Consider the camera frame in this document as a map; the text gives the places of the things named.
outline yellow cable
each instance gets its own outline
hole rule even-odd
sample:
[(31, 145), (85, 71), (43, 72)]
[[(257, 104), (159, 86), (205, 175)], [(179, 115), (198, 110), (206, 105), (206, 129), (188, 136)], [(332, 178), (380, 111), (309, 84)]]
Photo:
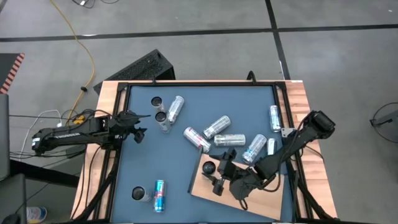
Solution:
[[(61, 14), (61, 16), (63, 17), (63, 19), (65, 20), (65, 22), (67, 22), (67, 24), (68, 24), (70, 30), (71, 30), (72, 33), (73, 33), (73, 36), (75, 37), (75, 40), (87, 51), (88, 55), (90, 56), (90, 59), (91, 59), (91, 66), (92, 66), (92, 73), (91, 73), (90, 79), (87, 81), (87, 83), (86, 83), (86, 85), (85, 85), (85, 88), (87, 88), (87, 86), (91, 83), (91, 81), (93, 81), (93, 78), (94, 78), (94, 76), (95, 76), (95, 66), (94, 66), (94, 59), (93, 59), (93, 56), (90, 54), (90, 52), (88, 51), (88, 49), (86, 48), (86, 46), (84, 46), (84, 45), (79, 41), (79, 39), (77, 38), (77, 36), (76, 36), (76, 34), (75, 34), (75, 31), (74, 31), (73, 28), (72, 28), (72, 25), (70, 25), (70, 22), (69, 22), (68, 19), (65, 17), (65, 15), (62, 13), (62, 11), (61, 11), (61, 10), (58, 8), (58, 6), (53, 2), (53, 0), (50, 0), (50, 2), (51, 2), (51, 4), (57, 9), (57, 11)], [(81, 90), (79, 96), (77, 97), (77, 99), (76, 99), (76, 101), (75, 101), (75, 104), (73, 105), (71, 111), (69, 112), (68, 119), (70, 119), (70, 117), (72, 116), (73, 110), (76, 108), (76, 106), (77, 106), (77, 104), (78, 104), (78, 102), (79, 102), (81, 96), (83, 95), (83, 93), (84, 93), (84, 91)]]

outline black can top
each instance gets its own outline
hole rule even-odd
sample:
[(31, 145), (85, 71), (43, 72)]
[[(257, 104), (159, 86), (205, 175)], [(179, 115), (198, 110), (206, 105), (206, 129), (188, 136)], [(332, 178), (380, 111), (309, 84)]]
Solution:
[(163, 122), (163, 121), (165, 121), (167, 119), (167, 114), (164, 113), (164, 112), (158, 112), (155, 115), (155, 119), (156, 119), (157, 122)]
[(158, 96), (155, 96), (151, 99), (150, 103), (152, 103), (153, 106), (160, 106), (162, 104), (162, 99)]
[(131, 197), (132, 197), (134, 200), (141, 200), (141, 199), (144, 197), (144, 195), (145, 195), (145, 190), (144, 190), (143, 187), (135, 187), (135, 188), (132, 190), (132, 195), (131, 195)]

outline white cable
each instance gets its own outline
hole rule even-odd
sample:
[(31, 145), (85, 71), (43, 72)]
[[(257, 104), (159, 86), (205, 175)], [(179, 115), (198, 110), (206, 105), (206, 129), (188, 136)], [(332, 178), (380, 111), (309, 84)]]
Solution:
[(39, 120), (39, 118), (40, 118), (40, 116), (41, 116), (42, 114), (44, 114), (44, 113), (49, 113), (49, 112), (57, 112), (58, 115), (59, 115), (59, 117), (60, 117), (60, 124), (62, 125), (61, 113), (59, 112), (59, 110), (48, 110), (48, 111), (43, 111), (43, 112), (41, 112), (41, 113), (37, 116), (35, 122), (33, 122), (32, 126), (31, 126), (31, 127), (27, 130), (27, 132), (26, 132), (26, 136), (25, 136), (25, 139), (24, 139), (24, 143), (23, 143), (22, 149), (21, 149), (21, 154), (19, 155), (19, 161), (22, 160), (22, 159), (21, 159), (21, 156), (22, 156), (22, 153), (24, 152), (24, 148), (25, 148), (25, 144), (26, 144), (26, 139), (27, 139), (27, 137), (28, 137), (28, 135), (29, 135), (30, 130), (33, 128), (33, 126), (35, 126), (37, 120)]

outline blue tabletop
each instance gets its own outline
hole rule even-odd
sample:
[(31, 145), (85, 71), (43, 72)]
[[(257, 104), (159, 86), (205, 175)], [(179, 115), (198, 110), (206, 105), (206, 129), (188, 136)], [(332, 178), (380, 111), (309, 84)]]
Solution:
[[(184, 106), (168, 134), (161, 132), (154, 118), (150, 100), (159, 96), (168, 108), (176, 95), (185, 98)], [(134, 86), (131, 89), (129, 110), (150, 114), (137, 126), (147, 128), (145, 138), (137, 144), (133, 136), (124, 142), (121, 151), (118, 181), (114, 196), (111, 221), (115, 223), (170, 223), (170, 222), (271, 222), (271, 218), (212, 202), (187, 193), (198, 149), (183, 137), (183, 131), (192, 127), (198, 133), (223, 115), (228, 115), (231, 125), (221, 134), (245, 134), (246, 145), (235, 147), (241, 154), (256, 134), (275, 138), (282, 145), (280, 133), (270, 130), (268, 110), (275, 104), (270, 86)], [(221, 154), (226, 148), (215, 147), (213, 139), (209, 154)], [(265, 156), (266, 150), (257, 156)], [(286, 174), (285, 165), (282, 174)], [(153, 191), (155, 181), (166, 181), (164, 213), (153, 211), (153, 201), (137, 202), (132, 199), (132, 189), (138, 185)], [(289, 180), (285, 178), (282, 199), (282, 221), (291, 221), (292, 197)]]

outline concrete floor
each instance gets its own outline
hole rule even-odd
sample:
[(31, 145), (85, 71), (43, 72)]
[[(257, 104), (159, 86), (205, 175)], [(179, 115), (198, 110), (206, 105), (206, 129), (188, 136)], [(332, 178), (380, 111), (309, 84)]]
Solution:
[[(111, 5), (97, 1), (92, 9), (72, 1), (55, 2), (77, 34), (271, 27), (262, 0), (120, 0)], [(398, 19), (396, 1), (272, 0), (272, 6), (278, 27), (393, 24)], [(8, 0), (0, 13), (0, 38), (53, 35), (70, 35), (70, 31), (48, 0)], [(337, 124), (335, 134), (320, 144), (338, 216), (348, 221), (395, 223), (398, 147), (377, 136), (369, 119), (380, 106), (396, 101), (398, 30), (291, 32), (281, 33), (280, 38), (291, 79), (303, 80), (312, 109), (323, 110)], [(94, 83), (153, 49), (174, 65), (177, 79), (243, 79), (249, 70), (258, 79), (283, 79), (271, 33), (83, 43), (95, 59)], [(70, 109), (91, 73), (88, 56), (74, 41), (3, 42), (0, 52), (25, 53), (9, 91), (12, 114)], [(97, 99), (89, 91), (78, 110), (95, 108)], [(10, 120), (12, 151), (20, 151), (33, 121)], [(56, 124), (42, 119), (34, 130)], [(32, 158), (28, 162), (43, 166), (56, 160)], [(56, 169), (73, 174), (80, 167), (81, 159), (73, 159)], [(39, 185), (29, 182), (28, 195)], [(50, 185), (28, 204), (49, 208), (48, 221), (65, 221), (74, 194), (74, 189)]]

